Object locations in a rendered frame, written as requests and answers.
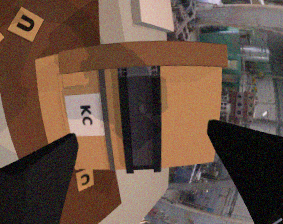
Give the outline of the wooden a-frame board stand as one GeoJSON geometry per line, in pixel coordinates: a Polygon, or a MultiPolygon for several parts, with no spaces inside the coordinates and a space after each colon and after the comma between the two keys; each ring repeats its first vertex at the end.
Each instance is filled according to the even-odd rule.
{"type": "Polygon", "coordinates": [[[64,96],[101,93],[105,136],[76,136],[76,171],[214,163],[208,121],[219,120],[226,44],[120,41],[35,61],[48,144],[70,133],[64,96]]]}

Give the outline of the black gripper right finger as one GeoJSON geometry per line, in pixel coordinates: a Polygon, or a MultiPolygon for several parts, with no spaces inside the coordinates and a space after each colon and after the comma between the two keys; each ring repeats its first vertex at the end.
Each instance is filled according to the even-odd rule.
{"type": "Polygon", "coordinates": [[[254,224],[274,224],[283,206],[283,136],[215,119],[208,135],[254,224]]]}

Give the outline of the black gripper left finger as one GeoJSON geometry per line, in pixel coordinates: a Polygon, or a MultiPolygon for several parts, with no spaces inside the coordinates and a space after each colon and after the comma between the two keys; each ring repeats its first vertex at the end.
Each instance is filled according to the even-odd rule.
{"type": "Polygon", "coordinates": [[[78,153],[76,133],[0,168],[4,224],[59,224],[78,153]]]}

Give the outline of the white paper ticket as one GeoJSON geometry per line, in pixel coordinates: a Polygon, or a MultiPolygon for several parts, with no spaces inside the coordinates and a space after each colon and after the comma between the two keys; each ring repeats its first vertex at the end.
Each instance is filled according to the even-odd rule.
{"type": "Polygon", "coordinates": [[[70,133],[76,133],[76,136],[105,136],[100,96],[101,93],[64,96],[70,133]]]}

